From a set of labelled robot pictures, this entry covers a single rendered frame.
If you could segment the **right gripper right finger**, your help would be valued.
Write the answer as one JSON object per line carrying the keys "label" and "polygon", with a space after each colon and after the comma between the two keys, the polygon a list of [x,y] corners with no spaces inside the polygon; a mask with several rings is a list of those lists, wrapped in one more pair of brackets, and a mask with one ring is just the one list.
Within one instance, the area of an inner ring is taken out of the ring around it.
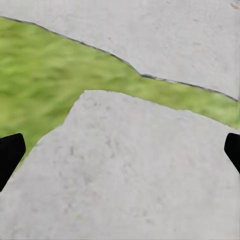
{"label": "right gripper right finger", "polygon": [[224,151],[240,172],[240,134],[229,133],[227,135]]}

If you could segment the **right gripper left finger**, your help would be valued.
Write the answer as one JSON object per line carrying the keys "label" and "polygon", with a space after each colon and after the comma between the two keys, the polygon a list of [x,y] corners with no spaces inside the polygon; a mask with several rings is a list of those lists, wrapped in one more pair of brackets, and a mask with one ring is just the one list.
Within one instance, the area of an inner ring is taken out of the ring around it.
{"label": "right gripper left finger", "polygon": [[0,138],[0,193],[26,152],[22,133]]}

